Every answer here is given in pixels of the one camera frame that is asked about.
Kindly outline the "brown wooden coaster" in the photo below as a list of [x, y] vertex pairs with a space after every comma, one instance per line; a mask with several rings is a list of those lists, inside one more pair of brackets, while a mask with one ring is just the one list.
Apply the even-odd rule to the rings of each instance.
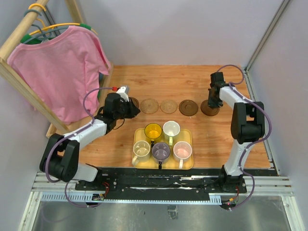
[[134, 98], [134, 97], [130, 97], [130, 99], [131, 99], [131, 101], [133, 102], [133, 104], [134, 104], [137, 108], [139, 108], [139, 101], [138, 101], [136, 98]]
[[206, 116], [216, 116], [219, 113], [219, 108], [211, 108], [208, 106], [208, 100], [201, 103], [200, 109]]
[[193, 116], [198, 112], [198, 105], [192, 100], [183, 100], [179, 104], [179, 111], [185, 116]]

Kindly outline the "large woven rattan coaster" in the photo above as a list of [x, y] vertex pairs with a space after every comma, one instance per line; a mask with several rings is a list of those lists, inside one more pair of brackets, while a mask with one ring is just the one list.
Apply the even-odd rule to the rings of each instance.
[[146, 114], [153, 114], [158, 110], [159, 103], [155, 99], [145, 99], [141, 102], [141, 111]]

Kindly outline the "small woven rattan coaster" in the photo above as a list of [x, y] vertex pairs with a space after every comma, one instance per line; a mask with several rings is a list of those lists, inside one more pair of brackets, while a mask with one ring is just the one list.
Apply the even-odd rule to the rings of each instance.
[[166, 114], [172, 114], [177, 110], [177, 103], [174, 100], [163, 100], [160, 108]]

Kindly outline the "white cup green handle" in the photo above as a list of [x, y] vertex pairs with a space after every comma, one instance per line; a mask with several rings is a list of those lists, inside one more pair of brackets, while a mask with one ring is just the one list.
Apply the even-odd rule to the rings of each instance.
[[173, 145], [173, 139], [180, 133], [180, 125], [175, 121], [168, 121], [163, 125], [164, 138], [169, 146]]

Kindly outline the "pink cup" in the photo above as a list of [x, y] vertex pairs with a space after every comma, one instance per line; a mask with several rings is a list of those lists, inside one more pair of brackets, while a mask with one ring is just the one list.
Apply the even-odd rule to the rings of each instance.
[[179, 163], [179, 169], [183, 169], [184, 163], [189, 160], [193, 149], [188, 142], [179, 141], [173, 147], [173, 157]]

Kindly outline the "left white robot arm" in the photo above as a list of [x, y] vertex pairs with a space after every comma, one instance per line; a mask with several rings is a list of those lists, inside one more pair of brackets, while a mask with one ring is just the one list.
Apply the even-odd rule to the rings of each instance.
[[92, 141], [114, 130], [118, 120], [134, 118], [140, 112], [131, 97], [126, 97], [123, 93], [109, 93], [104, 106], [89, 123], [65, 135], [55, 133], [50, 136], [39, 169], [52, 183], [83, 180], [92, 190], [100, 189], [103, 178], [98, 176], [98, 168], [81, 164], [80, 151]]

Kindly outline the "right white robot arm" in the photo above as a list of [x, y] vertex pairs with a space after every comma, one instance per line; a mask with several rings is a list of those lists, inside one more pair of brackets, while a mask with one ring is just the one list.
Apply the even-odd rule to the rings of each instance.
[[247, 156], [265, 134], [264, 104], [254, 102], [240, 94], [224, 80], [222, 72], [210, 75], [210, 89], [205, 101], [205, 114], [215, 116], [223, 103], [232, 109], [231, 136], [234, 139], [230, 156], [218, 175], [217, 186], [230, 192], [243, 183], [243, 167]]

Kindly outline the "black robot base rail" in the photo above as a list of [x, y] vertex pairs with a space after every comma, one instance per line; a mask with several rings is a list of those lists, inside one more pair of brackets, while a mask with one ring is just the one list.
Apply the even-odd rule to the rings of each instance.
[[93, 182], [78, 180], [77, 191], [102, 192], [107, 199], [141, 202], [197, 202], [209, 200], [210, 193], [246, 193], [242, 176], [225, 179], [217, 168], [189, 170], [102, 167]]

